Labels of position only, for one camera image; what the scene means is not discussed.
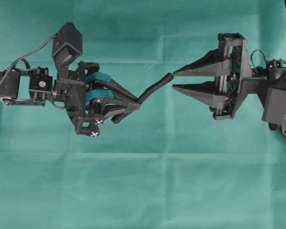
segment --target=green backdrop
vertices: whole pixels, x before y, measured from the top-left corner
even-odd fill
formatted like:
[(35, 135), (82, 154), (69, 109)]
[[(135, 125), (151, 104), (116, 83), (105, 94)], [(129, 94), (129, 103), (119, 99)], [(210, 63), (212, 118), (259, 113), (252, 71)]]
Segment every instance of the green backdrop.
[[(283, 0), (0, 0), (0, 69), (69, 21), (83, 35), (77, 62), (100, 63), (135, 95), (216, 48), (220, 32), (286, 59)], [(56, 75), (51, 45), (28, 60)], [(206, 79), (175, 78), (98, 138), (49, 103), (0, 104), (0, 229), (286, 228), (286, 139), (255, 95), (216, 122), (171, 88)], [(21, 98), (27, 89), (24, 78)]]

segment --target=wire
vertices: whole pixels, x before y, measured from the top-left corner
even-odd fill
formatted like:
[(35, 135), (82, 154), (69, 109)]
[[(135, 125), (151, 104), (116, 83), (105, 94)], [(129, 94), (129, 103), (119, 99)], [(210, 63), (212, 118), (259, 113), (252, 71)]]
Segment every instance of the wire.
[(66, 106), (57, 106), (54, 102), (52, 102), (51, 100), (49, 100), (50, 103), (58, 110), (64, 110), (66, 109)]
[(24, 60), (25, 58), (27, 58), (28, 56), (30, 56), (30, 55), (34, 54), (35, 52), (39, 51), (39, 50), (42, 49), (44, 46), (46, 46), (47, 43), (50, 42), (50, 40), (52, 40), (52, 39), (55, 38), (55, 37), (57, 37), (57, 35), (53, 35), (53, 36), (49, 37), (49, 38), (45, 41), (45, 43), (44, 43), (43, 45), (41, 45), (40, 47), (34, 49), (33, 51), (29, 52), (28, 54), (26, 54), (26, 55), (24, 55), (24, 56), (19, 57), (18, 59), (16, 59), (16, 60), (7, 68), (7, 71), (4, 73), (3, 78), (0, 80), (0, 86), (1, 86), (1, 84), (3, 83), (3, 81), (5, 80), (6, 76), (7, 76), (7, 75), (9, 74), (9, 72), (11, 71), (11, 69), (12, 69), (13, 67), (15, 67), (16, 64), (17, 64), (19, 61), (22, 61), (22, 60)]
[(267, 59), (267, 56), (266, 56), (266, 54), (265, 54), (262, 50), (260, 50), (260, 49), (254, 50), (253, 53), (252, 53), (251, 56), (250, 56), (250, 59), (251, 59), (251, 63), (252, 63), (252, 66), (253, 66), (253, 68), (254, 68), (255, 73), (257, 73), (257, 70), (256, 70), (256, 67), (255, 67), (254, 62), (253, 62), (253, 55), (254, 55), (254, 53), (256, 53), (256, 52), (262, 53), (262, 55), (263, 55), (263, 57), (264, 57), (265, 63), (266, 63), (266, 64), (269, 64), (269, 61), (268, 61), (268, 59)]
[[(66, 103), (65, 94), (62, 93), (61, 96), (62, 96), (63, 103)], [(58, 109), (58, 110), (64, 110), (64, 109), (67, 108), (66, 105), (65, 105), (65, 106), (57, 106), (57, 105), (55, 104), (55, 101), (53, 101), (52, 99), (49, 100), (49, 101), (50, 101), (50, 103), (51, 103), (56, 109)]]

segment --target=teal fabric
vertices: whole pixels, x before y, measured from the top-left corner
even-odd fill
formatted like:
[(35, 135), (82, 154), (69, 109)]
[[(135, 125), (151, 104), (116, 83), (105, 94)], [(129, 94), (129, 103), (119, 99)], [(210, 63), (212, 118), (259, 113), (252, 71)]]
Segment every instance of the teal fabric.
[(96, 72), (96, 73), (93, 73), (93, 74), (87, 76), (87, 78), (86, 78), (86, 80), (88, 82), (90, 82), (93, 79), (98, 79), (98, 80), (110, 82), (111, 76), (104, 74), (104, 73)]
[[(216, 48), (220, 32), (286, 59), (283, 0), (0, 0), (0, 69), (68, 21), (83, 35), (71, 68), (98, 62), (137, 96)], [(28, 60), (56, 76), (51, 45)], [(286, 228), (286, 139), (255, 95), (235, 120), (214, 121), (171, 88), (209, 79), (175, 78), (98, 138), (76, 135), (50, 104), (0, 104), (0, 229)], [(27, 98), (28, 78), (20, 89)]]
[(95, 89), (95, 90), (89, 91), (86, 93), (86, 104), (88, 104), (91, 99), (95, 99), (95, 98), (112, 98), (113, 99), (113, 93), (110, 90), (101, 90), (101, 89)]

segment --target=teal strap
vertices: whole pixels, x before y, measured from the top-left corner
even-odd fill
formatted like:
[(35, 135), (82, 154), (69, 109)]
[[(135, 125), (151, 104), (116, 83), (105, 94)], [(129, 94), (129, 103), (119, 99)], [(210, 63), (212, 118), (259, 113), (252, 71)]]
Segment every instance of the teal strap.
[(104, 73), (96, 72), (96, 73), (89, 75), (86, 78), (87, 82), (90, 82), (91, 80), (94, 80), (94, 79), (110, 82), (111, 76), (104, 74)]
[(91, 99), (95, 98), (111, 98), (113, 99), (113, 93), (110, 90), (95, 89), (86, 93), (86, 105)]

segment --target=checkered marker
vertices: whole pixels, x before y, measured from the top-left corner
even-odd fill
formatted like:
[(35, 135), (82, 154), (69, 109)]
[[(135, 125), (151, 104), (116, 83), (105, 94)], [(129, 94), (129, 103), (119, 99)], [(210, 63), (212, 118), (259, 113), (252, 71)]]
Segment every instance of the checkered marker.
[(94, 124), (101, 125), (101, 124), (103, 124), (103, 122), (104, 122), (104, 120), (96, 119)]
[(97, 137), (98, 135), (99, 135), (99, 133), (98, 133), (98, 132), (91, 132), (90, 137)]

